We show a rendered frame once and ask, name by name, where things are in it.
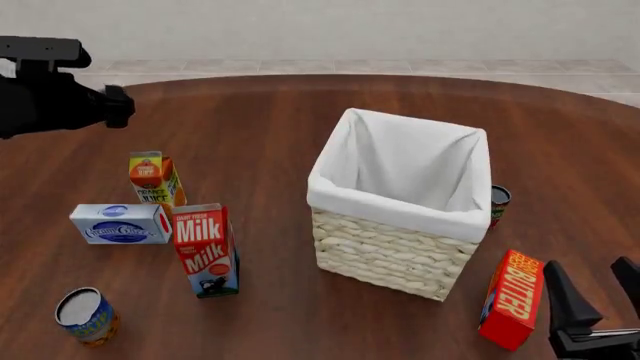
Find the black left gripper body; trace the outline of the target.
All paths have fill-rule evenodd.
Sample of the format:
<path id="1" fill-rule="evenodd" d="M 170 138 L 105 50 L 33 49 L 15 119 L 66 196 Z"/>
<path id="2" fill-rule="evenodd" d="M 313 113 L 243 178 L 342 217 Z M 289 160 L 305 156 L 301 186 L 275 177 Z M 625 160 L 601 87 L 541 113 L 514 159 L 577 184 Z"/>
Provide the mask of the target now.
<path id="1" fill-rule="evenodd" d="M 135 113 L 135 102 L 121 86 L 106 85 L 104 103 L 105 124 L 107 128 L 126 128 Z"/>

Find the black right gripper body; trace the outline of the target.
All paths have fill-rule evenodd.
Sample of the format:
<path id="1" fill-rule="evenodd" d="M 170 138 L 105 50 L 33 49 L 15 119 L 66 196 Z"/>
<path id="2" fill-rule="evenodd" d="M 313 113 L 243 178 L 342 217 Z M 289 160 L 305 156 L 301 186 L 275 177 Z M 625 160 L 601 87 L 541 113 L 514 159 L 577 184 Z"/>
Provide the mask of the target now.
<path id="1" fill-rule="evenodd" d="M 557 360 L 640 360 L 640 328 L 594 330 L 601 317 L 550 320 Z"/>

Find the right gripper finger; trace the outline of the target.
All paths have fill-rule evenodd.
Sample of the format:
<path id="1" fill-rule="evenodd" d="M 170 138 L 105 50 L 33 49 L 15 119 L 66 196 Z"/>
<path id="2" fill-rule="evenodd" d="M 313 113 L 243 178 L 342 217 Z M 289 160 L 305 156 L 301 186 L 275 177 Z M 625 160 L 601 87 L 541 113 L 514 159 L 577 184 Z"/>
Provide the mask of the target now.
<path id="1" fill-rule="evenodd" d="M 619 257 L 610 268 L 628 298 L 640 301 L 640 266 L 628 257 Z"/>
<path id="2" fill-rule="evenodd" d="M 603 315 L 577 290 L 557 260 L 543 269 L 550 307 L 550 331 L 591 332 Z"/>

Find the orange juice carton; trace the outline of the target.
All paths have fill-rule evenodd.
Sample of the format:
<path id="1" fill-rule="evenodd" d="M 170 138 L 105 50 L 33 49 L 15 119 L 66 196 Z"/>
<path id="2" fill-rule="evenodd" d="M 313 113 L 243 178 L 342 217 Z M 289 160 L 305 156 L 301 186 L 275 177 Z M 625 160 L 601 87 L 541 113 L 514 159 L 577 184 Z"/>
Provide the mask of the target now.
<path id="1" fill-rule="evenodd" d="M 162 152 L 131 152 L 129 179 L 143 204 L 162 206 L 172 219 L 173 210 L 187 205 L 187 198 L 173 160 Z"/>

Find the wicker basket with white liner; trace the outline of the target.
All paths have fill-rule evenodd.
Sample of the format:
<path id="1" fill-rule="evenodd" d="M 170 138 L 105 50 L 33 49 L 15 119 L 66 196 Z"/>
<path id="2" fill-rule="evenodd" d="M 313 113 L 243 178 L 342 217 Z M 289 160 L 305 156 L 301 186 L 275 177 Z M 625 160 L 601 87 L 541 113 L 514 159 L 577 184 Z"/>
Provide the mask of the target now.
<path id="1" fill-rule="evenodd" d="M 490 224 L 480 128 L 351 108 L 307 184 L 320 269 L 426 299 L 446 299 Z"/>

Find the red butter box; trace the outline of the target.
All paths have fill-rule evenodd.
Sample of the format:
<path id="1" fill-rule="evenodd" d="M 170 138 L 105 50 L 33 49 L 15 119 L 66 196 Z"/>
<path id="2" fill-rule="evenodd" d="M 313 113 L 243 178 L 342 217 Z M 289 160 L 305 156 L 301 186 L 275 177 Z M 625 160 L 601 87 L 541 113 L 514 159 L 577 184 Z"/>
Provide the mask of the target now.
<path id="1" fill-rule="evenodd" d="M 544 263 L 509 250 L 493 273 L 482 308 L 478 332 L 498 346 L 514 351 L 535 329 L 544 287 Z"/>

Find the flat black plate on stalk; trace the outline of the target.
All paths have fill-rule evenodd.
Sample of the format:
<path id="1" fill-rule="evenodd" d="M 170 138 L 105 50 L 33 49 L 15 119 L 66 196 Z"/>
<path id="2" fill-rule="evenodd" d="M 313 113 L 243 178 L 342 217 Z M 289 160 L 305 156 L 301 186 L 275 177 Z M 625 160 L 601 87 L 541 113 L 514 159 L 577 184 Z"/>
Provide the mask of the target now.
<path id="1" fill-rule="evenodd" d="M 92 62 L 78 39 L 22 36 L 0 36 L 0 59 L 13 62 L 17 73 L 88 68 Z"/>

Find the red and green tin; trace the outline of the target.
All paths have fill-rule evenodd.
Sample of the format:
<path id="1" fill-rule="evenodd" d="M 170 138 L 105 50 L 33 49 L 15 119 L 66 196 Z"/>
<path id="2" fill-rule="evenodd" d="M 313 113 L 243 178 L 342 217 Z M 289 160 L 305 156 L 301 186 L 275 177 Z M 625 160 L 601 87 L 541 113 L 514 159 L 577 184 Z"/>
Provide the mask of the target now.
<path id="1" fill-rule="evenodd" d="M 489 230 L 493 230 L 501 220 L 506 207 L 510 203 L 511 193 L 500 185 L 491 188 L 491 222 Z"/>

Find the white cream cheese box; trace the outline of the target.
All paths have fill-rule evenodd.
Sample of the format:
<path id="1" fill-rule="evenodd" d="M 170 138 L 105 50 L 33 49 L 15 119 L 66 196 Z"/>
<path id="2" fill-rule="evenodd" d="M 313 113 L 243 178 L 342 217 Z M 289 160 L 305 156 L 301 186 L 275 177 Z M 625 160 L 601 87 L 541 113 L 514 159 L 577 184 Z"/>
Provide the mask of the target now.
<path id="1" fill-rule="evenodd" d="M 91 245 L 166 244 L 172 236 L 158 204 L 79 204 L 69 219 Z"/>

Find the red milk carton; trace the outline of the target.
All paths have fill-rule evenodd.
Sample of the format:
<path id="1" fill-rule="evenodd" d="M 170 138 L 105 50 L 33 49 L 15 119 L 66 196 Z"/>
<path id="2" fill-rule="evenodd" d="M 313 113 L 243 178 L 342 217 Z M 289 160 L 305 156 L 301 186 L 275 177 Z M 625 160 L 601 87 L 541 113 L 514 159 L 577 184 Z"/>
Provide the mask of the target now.
<path id="1" fill-rule="evenodd" d="M 174 248 L 197 297 L 239 293 L 239 255 L 226 206 L 179 206 L 172 227 Z"/>

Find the blue and yellow soup tin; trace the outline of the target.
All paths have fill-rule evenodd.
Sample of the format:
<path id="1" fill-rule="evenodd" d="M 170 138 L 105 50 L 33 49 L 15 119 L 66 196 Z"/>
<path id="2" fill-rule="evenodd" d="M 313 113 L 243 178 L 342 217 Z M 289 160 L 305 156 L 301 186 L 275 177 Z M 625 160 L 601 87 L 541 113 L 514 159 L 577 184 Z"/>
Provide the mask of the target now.
<path id="1" fill-rule="evenodd" d="M 86 347 L 105 344 L 117 333 L 120 317 L 95 287 L 80 287 L 58 303 L 54 318 Z"/>

